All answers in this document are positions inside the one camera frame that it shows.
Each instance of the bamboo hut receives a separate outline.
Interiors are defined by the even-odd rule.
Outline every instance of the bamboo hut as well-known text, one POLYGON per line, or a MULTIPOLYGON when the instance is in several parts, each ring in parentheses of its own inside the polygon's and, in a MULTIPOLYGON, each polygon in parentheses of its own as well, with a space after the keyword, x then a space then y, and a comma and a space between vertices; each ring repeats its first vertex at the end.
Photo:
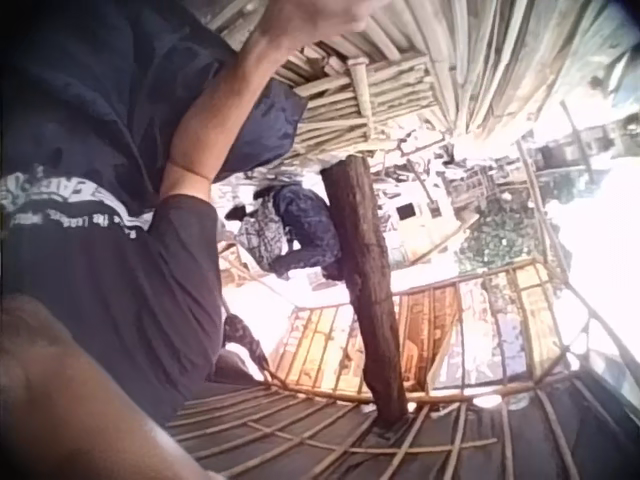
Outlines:
POLYGON ((294 311, 271 358, 284 385, 209 384, 167 429, 228 478, 638 478, 640 365, 586 304, 563 341, 559 286, 584 301, 533 259, 394 296, 413 410, 394 429, 367 407, 350 305, 294 311), (606 371, 571 351, 594 324, 619 348, 606 371))
MULTIPOLYGON (((263 8, 201 16, 240 48, 263 8)), ((278 71, 308 100, 282 164, 384 149, 406 116, 434 145, 510 144, 638 38, 597 0, 393 0, 278 71)), ((323 181, 352 304, 295 309, 270 358, 282 382, 207 384, 169 433, 227 478, 640 478, 640 364, 568 282, 539 202, 547 258, 391 295, 368 166, 342 164, 323 181), (583 314, 560 318, 558 291, 583 314)))

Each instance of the thatched roof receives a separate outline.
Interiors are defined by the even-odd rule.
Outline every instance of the thatched roof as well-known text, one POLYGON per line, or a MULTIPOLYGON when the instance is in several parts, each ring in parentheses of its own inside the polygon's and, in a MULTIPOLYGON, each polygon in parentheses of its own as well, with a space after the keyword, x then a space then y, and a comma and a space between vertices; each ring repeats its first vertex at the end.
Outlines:
MULTIPOLYGON (((205 23, 240 48, 265 1, 218 2, 205 23)), ((392 0, 363 32, 301 49, 278 71, 309 99, 289 159, 384 148, 394 120, 418 114, 443 138, 504 147, 639 39, 602 0, 392 0)))

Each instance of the dark t-shirt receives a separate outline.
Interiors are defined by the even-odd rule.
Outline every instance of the dark t-shirt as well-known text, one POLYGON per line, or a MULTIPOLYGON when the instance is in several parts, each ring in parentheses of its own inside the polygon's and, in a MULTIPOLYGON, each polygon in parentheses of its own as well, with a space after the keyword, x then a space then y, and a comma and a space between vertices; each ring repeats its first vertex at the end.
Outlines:
POLYGON ((131 217, 79 178, 0 181, 2 291, 46 305, 156 421, 202 385, 222 343, 216 211, 185 195, 131 217))

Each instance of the tree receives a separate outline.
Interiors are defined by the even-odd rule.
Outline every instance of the tree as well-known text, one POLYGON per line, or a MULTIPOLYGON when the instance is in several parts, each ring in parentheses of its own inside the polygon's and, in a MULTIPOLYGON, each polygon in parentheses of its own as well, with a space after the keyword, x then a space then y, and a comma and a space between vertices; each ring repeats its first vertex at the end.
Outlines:
POLYGON ((497 268, 541 252, 528 192, 490 198, 477 213, 480 218, 456 253, 460 273, 497 268))

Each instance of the sleeve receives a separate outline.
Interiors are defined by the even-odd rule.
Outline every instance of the sleeve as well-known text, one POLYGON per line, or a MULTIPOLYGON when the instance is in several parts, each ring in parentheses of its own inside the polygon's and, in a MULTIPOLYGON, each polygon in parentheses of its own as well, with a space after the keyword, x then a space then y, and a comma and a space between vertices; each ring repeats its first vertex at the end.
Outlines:
POLYGON ((218 215, 202 199, 172 195, 156 209, 148 236, 209 342, 222 345, 222 289, 216 243, 218 215))

